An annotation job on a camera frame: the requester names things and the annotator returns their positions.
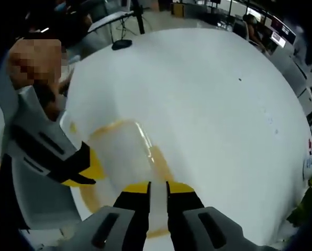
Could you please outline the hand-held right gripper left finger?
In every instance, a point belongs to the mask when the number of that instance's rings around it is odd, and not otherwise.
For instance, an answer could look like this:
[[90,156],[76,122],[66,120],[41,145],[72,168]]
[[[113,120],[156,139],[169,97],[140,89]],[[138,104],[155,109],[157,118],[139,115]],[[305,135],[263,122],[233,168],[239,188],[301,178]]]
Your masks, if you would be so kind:
[[128,185],[112,207],[82,222],[76,250],[143,250],[149,228],[151,182]]

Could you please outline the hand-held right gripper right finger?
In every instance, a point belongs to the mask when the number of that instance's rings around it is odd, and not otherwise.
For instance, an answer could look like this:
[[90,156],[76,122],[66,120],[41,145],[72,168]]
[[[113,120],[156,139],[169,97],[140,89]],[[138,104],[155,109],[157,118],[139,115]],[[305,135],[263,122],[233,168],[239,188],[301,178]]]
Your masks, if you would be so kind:
[[242,227],[213,207],[205,207],[187,184],[168,181],[168,228],[175,250],[254,250]]

